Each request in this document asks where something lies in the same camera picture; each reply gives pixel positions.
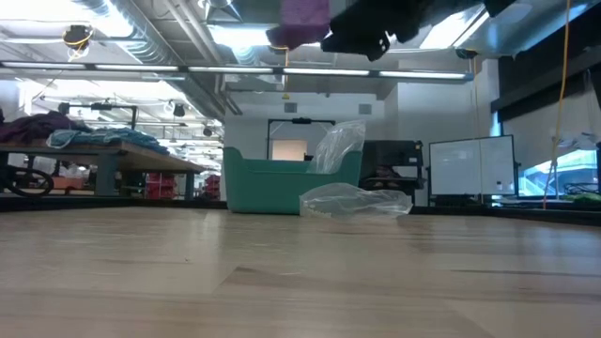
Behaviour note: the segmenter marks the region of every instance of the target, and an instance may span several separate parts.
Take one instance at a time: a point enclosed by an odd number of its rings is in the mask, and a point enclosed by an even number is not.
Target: red object
[[[176,178],[166,174],[148,174],[146,177],[146,199],[176,198]]]
[[[53,177],[53,182],[55,189],[73,188],[81,190],[84,188],[85,180],[83,178]]]
[[[222,178],[217,175],[211,175],[205,180],[205,193],[211,200],[219,201],[221,199],[220,184]]]

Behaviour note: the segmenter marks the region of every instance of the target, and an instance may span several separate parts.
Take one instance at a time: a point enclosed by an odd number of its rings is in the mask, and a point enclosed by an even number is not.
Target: wooden floor
[[[0,214],[0,337],[601,337],[601,228]]]

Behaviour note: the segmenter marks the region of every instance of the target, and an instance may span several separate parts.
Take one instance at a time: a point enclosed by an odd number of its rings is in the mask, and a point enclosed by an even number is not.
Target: whiteboard
[[[515,194],[512,136],[430,144],[431,194]]]
[[[482,193],[516,194],[514,138],[493,137],[480,140],[482,158]]]
[[[431,194],[480,193],[478,140],[430,144],[430,167]]]

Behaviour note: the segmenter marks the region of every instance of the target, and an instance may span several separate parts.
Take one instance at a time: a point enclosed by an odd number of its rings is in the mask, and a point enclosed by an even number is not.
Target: fabric pile
[[[156,138],[142,134],[140,131],[133,131],[127,128],[98,129],[91,132],[74,130],[55,131],[48,138],[46,145],[61,149],[68,145],[108,146],[120,142],[126,142],[156,151],[163,155],[169,155],[169,150],[166,147],[161,146]]]
[[[295,50],[320,42],[330,32],[330,0],[285,0],[281,15],[282,25],[267,32],[272,46]]]
[[[58,130],[91,131],[86,125],[51,111],[48,114],[21,117],[0,125],[0,143],[16,142],[28,145],[36,139],[45,140]]]

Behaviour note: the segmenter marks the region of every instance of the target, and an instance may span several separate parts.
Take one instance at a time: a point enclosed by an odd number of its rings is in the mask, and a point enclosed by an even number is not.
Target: yellow cable
[[[67,34],[67,32],[63,33],[63,41],[65,41],[65,35]],[[65,44],[68,44],[69,46],[77,46],[79,44],[84,44],[86,41],[90,40],[92,38],[92,35],[94,35],[94,30],[92,29],[90,31],[90,34],[87,35],[87,37],[77,41],[77,42],[68,42],[65,41]]]
[[[547,184],[545,185],[545,197],[543,198],[543,209],[547,210],[547,194],[548,186],[551,182],[551,173],[553,166],[557,170],[557,148],[560,144],[560,133],[562,131],[562,112],[563,112],[563,96],[565,95],[565,84],[567,81],[567,61],[568,61],[568,46],[570,43],[570,9],[572,8],[572,0],[567,0],[567,8],[565,11],[565,38],[563,41],[563,71],[562,71],[562,90],[560,92],[559,112],[557,113],[557,124],[555,126],[555,139],[553,140],[553,149],[551,151],[551,166],[547,175]]]
[[[270,46],[270,48],[273,48],[274,50],[278,50],[278,51],[287,51],[288,47],[280,47],[280,46]]]
[[[286,47],[285,49],[285,66],[288,67],[290,65],[290,50]],[[288,89],[288,76],[286,75],[284,81],[284,91]]]
[[[480,137],[480,109],[478,107],[478,56],[473,58],[473,92],[476,100],[476,137]]]

